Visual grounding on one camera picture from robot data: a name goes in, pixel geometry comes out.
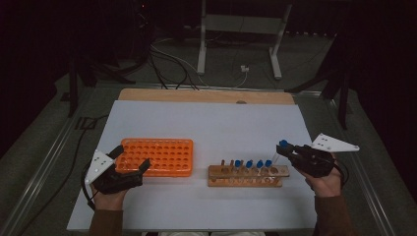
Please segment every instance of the cable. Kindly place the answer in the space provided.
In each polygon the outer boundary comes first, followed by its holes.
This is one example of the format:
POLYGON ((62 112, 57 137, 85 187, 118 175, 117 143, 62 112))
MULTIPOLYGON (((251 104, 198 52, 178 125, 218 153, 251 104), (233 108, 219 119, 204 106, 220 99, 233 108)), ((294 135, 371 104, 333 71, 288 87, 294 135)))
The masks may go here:
POLYGON ((86 187, 86 176, 87 176, 87 171, 89 171, 89 166, 91 165, 91 160, 86 164, 86 166, 84 166, 83 171, 81 173, 81 188, 83 190, 83 194, 87 199, 87 205, 92 209, 95 210, 95 204, 92 201, 92 199, 94 198, 95 194, 90 197, 89 196, 89 192, 87 192, 87 187, 86 187))
POLYGON ((95 193, 91 196, 91 198, 89 198, 90 200, 93 200, 95 195, 97 195, 99 193, 99 190, 95 191, 95 193))
MULTIPOLYGON (((176 61, 172 61, 172 60, 170 60, 169 58, 164 58, 164 57, 161 57, 161 56, 157 56, 157 55, 154 55, 154 54, 152 54, 151 56, 153 56, 153 57, 156 57, 156 58, 159 58, 159 59, 162 59, 162 60, 166 60, 166 61, 170 61, 170 62, 174 62, 174 63, 176 63, 176 61)), ((187 80, 187 78, 188 78, 188 73, 186 72, 186 74, 185 74, 185 76, 184 76, 184 79, 182 79, 182 81, 180 82, 180 83, 177 83, 177 82, 174 82, 174 81, 172 81, 172 80, 169 80, 168 78, 166 78, 166 77, 164 77, 164 76, 162 76, 162 74, 161 74, 161 72, 159 71, 159 69, 157 69, 158 70, 158 73, 159 73, 159 75, 160 75, 160 77, 161 78, 163 78, 163 79, 165 79, 166 81, 168 81, 168 82, 171 82, 171 83, 173 83, 173 84, 178 84, 177 85, 177 87, 175 88, 175 89, 178 89, 186 80, 187 80)))
MULTIPOLYGON (((175 59, 172 59, 172 58, 166 58, 166 57, 162 57, 162 56, 157 56, 157 55, 154 55, 154 54, 152 54, 152 56, 154 56, 156 58, 159 58, 159 59, 162 59, 162 60, 166 60, 166 61, 169 61, 169 62, 173 62, 173 63, 179 65, 183 69, 183 71, 184 71, 184 79, 180 83, 178 83, 178 85, 177 85, 177 87, 175 89, 178 89, 185 81, 187 81, 187 79, 189 79, 189 74, 188 74, 187 70, 184 68, 184 66, 179 61, 177 61, 175 59)), ((165 80, 171 82, 171 83, 174 83, 174 84, 177 83, 177 82, 168 80, 165 77, 163 77, 163 78, 165 80)))
POLYGON ((153 68, 153 70, 155 71, 155 73, 156 73, 156 76, 157 76, 157 78, 158 78, 158 80, 159 80, 159 82, 160 82, 160 84, 161 84, 161 86, 162 87, 164 87, 165 89, 168 89, 168 87, 166 86, 166 84, 165 84, 165 82, 163 81, 163 79, 162 79, 162 76, 160 75, 160 71, 156 68, 156 66, 155 66, 155 63, 154 63, 154 61, 153 61, 153 57, 152 57, 152 54, 150 55, 150 57, 149 57, 149 61, 148 61, 148 63, 150 64, 150 66, 153 68))
POLYGON ((343 186, 347 183, 350 177, 349 169, 341 160, 338 160, 337 162, 340 163, 346 171, 346 173, 344 173, 338 165, 334 165, 334 168, 336 168, 336 170, 338 170, 338 172, 340 172, 341 174, 341 187, 343 188, 343 186))
POLYGON ((90 118, 92 119, 92 121, 86 126, 86 128, 83 130, 83 132, 81 133, 79 140, 77 142, 77 147, 76 150, 74 152, 74 156, 73 156, 73 161, 71 163, 71 167, 70 167, 70 171, 68 172, 67 176, 64 178, 64 180, 62 181, 62 183, 59 185, 58 189, 52 194, 52 196, 49 198, 48 201, 46 201, 46 203, 43 205, 43 207, 29 220, 29 222, 21 229, 21 231, 19 232, 19 236, 23 235, 25 233, 25 231, 29 228, 29 226, 37 219, 37 217, 49 206, 49 204, 53 201, 53 199, 58 195, 58 193, 62 190, 62 188, 64 187, 64 185, 67 183, 68 179, 70 178, 71 174, 73 173, 75 164, 76 164, 76 160, 77 160, 77 155, 78 155, 78 151, 80 149, 80 144, 81 141, 84 137, 84 135, 86 134, 87 130, 89 128, 92 128, 95 126, 95 124, 97 123, 98 120, 107 117, 108 115, 104 115, 104 116, 100 116, 98 118, 90 118))
MULTIPOLYGON (((179 57, 176 57, 176 56, 170 55, 170 54, 168 54, 168 53, 162 52, 162 51, 158 50, 156 47, 154 47, 153 45, 151 45, 150 47, 152 48, 151 52, 154 52, 154 53, 159 53, 159 54, 161 54, 161 55, 167 56, 167 57, 169 57, 169 58, 171 58, 171 59, 175 60, 175 62, 176 62, 178 65, 180 65, 180 66, 181 66, 181 68, 183 69, 184 73, 186 73, 186 75, 188 76, 189 81, 190 81, 190 84, 191 84, 191 87, 192 87, 193 89, 199 89, 199 88, 197 88, 197 86, 196 86, 196 85, 194 85, 193 81, 191 80, 191 76, 190 76, 190 74, 188 73, 187 69, 184 67, 184 65, 182 65, 182 63, 181 63, 181 62, 184 62, 186 65, 188 65, 189 67, 191 67, 191 68, 194 70, 194 72, 196 72, 196 74, 197 74, 197 69, 195 69, 195 68, 194 68, 194 67, 193 67, 190 63, 188 63, 187 61, 185 61, 185 60, 183 60, 183 59, 181 59, 181 58, 179 58, 179 57)), ((206 84, 203 82, 203 80, 200 78, 200 76, 199 76, 198 74, 197 74, 197 76, 198 76, 198 78, 200 79, 200 82, 202 82, 202 84, 203 84, 203 85, 205 85, 205 86, 209 87, 208 85, 206 85, 206 84)))
POLYGON ((237 88, 241 87, 243 84, 245 84, 246 79, 248 79, 248 72, 245 72, 245 79, 243 79, 243 82, 242 82, 242 83, 240 83, 238 86, 233 87, 233 88, 231 88, 231 89, 237 89, 237 88))

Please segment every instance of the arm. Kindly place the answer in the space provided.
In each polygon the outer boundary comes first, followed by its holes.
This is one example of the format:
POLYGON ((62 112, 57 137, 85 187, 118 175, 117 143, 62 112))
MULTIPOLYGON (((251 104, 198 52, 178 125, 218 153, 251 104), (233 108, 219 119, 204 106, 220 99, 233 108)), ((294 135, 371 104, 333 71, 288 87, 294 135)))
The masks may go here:
POLYGON ((333 168, 329 176, 314 178, 299 171, 306 177, 307 184, 315 192, 315 208, 318 215, 319 235, 357 235, 350 220, 344 197, 341 195, 340 173, 333 168))
POLYGON ((89 235, 122 235, 123 201, 127 190, 116 194, 103 195, 93 185, 90 186, 94 194, 95 211, 89 227, 89 235))

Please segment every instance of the wooden block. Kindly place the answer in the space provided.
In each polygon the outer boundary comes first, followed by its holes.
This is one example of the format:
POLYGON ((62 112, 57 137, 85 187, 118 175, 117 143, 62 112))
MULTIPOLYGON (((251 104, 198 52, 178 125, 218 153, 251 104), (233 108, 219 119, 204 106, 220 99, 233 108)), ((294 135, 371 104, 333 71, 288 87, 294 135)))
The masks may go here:
POLYGON ((209 187, 281 187, 282 177, 288 177, 286 165, 268 168, 235 168, 233 165, 211 165, 208 167, 209 187))

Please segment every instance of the hand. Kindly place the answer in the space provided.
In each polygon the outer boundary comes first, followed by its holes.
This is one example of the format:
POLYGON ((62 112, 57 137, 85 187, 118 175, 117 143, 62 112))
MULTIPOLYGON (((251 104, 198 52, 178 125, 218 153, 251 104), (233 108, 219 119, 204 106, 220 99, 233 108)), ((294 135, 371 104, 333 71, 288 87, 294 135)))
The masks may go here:
POLYGON ((101 194, 93 184, 91 187, 92 194, 94 195, 95 209, 107 209, 107 210, 122 210, 123 201, 125 200, 128 190, 120 191, 116 194, 101 194))
POLYGON ((327 198, 341 195, 341 175, 335 168, 328 176, 321 178, 315 178, 301 170, 298 170, 298 172, 306 177, 307 184, 314 190, 317 197, 327 198))

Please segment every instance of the test tube rack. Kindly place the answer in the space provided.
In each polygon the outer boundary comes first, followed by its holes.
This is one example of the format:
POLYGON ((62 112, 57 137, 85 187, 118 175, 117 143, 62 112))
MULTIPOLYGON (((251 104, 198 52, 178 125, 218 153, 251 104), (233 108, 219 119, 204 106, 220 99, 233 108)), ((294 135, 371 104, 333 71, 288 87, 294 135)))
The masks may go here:
POLYGON ((193 170, 193 141, 189 139, 127 138, 121 142, 124 152, 116 158, 116 172, 137 171, 146 159, 147 177, 189 177, 193 170))
POLYGON ((234 160, 229 165, 210 165, 208 167, 209 187, 282 187, 282 177, 288 177, 286 165, 251 166, 243 165, 243 160, 234 160))

